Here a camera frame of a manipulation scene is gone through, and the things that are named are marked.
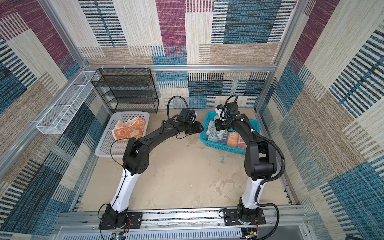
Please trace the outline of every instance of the patterned fabric wall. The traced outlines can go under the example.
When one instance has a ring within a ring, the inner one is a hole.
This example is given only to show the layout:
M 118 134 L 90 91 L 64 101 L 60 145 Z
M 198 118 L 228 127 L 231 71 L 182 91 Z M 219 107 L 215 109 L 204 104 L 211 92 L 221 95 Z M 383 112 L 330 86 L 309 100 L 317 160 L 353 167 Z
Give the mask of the patterned fabric wall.
M 260 111 L 318 239 L 384 236 L 384 1 L 310 0 Z
M 79 69 L 37 0 L 0 0 L 0 155 Z
M 91 65 L 271 64 L 296 0 L 52 0 Z
M 179 95 L 189 101 L 190 108 L 214 108 L 224 104 L 232 94 L 239 95 L 241 107 L 255 107 L 269 72 L 152 72 L 159 109 L 167 107 L 168 100 Z M 170 108 L 183 108 L 184 102 L 174 99 Z
M 1 239 L 48 239 L 67 212 L 109 120 L 92 90 L 62 135 L 39 133 L 0 183 Z

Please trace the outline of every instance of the black robot arm segment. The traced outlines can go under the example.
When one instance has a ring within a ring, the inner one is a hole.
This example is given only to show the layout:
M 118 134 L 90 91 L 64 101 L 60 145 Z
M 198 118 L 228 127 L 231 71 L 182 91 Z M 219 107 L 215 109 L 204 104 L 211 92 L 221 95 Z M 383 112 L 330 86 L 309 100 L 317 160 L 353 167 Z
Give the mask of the black robot arm segment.
M 149 153 L 166 139 L 181 132 L 188 135 L 202 132 L 201 123 L 194 121 L 194 110 L 183 108 L 179 115 L 162 122 L 157 130 L 139 139 L 130 139 L 123 155 L 123 168 L 131 175 L 144 172 L 149 165 Z
M 225 119 L 217 119 L 215 127 L 219 130 L 234 129 L 247 145 L 244 158 L 246 174 L 253 181 L 268 179 L 276 173 L 276 150 L 270 143 L 255 135 L 255 131 L 245 114 L 240 114 L 236 102 L 227 104 Z

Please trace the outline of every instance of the stained floor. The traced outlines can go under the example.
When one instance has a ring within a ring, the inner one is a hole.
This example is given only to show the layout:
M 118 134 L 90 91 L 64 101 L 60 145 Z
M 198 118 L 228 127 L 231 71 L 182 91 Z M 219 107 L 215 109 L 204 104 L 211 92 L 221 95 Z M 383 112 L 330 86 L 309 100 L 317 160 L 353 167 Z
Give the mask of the stained floor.
M 201 123 L 208 110 L 197 111 Z M 171 111 L 171 116 L 179 111 Z M 252 109 L 243 109 L 254 118 Z M 161 126 L 165 111 L 151 114 L 147 134 Z M 100 157 L 79 211 L 97 211 L 109 203 L 121 178 L 121 166 Z M 174 209 L 236 206 L 244 193 L 247 175 L 244 156 L 205 146 L 200 134 L 169 138 L 149 155 L 149 167 L 139 177 L 129 200 L 130 209 Z M 279 180 L 267 183 L 262 203 L 288 204 Z

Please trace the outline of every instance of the white plastic basket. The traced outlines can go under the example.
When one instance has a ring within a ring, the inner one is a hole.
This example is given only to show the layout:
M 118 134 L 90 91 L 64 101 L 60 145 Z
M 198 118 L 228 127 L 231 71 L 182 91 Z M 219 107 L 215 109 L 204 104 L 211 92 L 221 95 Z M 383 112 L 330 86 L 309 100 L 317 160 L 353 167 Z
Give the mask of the white plastic basket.
M 108 125 L 106 126 L 103 135 L 97 145 L 95 154 L 98 157 L 111 157 L 111 144 L 115 141 L 112 136 L 112 130 L 114 129 L 116 123 L 120 120 L 123 122 L 128 121 L 128 119 L 132 119 L 139 116 L 140 118 L 146 121 L 143 136 L 146 135 L 148 121 L 149 121 L 149 113 L 147 112 L 119 112 L 114 113 L 109 119 Z M 122 158 L 125 152 L 125 148 L 127 147 L 128 141 L 117 141 L 113 144 L 112 147 L 112 155 L 114 158 Z

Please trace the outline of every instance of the orange patterned cloth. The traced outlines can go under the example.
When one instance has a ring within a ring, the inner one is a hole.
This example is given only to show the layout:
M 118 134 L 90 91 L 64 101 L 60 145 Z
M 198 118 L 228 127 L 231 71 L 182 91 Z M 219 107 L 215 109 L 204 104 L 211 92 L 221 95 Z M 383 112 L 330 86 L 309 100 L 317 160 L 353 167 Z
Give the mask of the orange patterned cloth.
M 125 122 L 123 125 L 119 123 L 119 128 L 112 130 L 112 135 L 115 140 L 123 138 L 140 138 L 144 134 L 146 121 L 142 118 L 135 117 L 134 119 Z

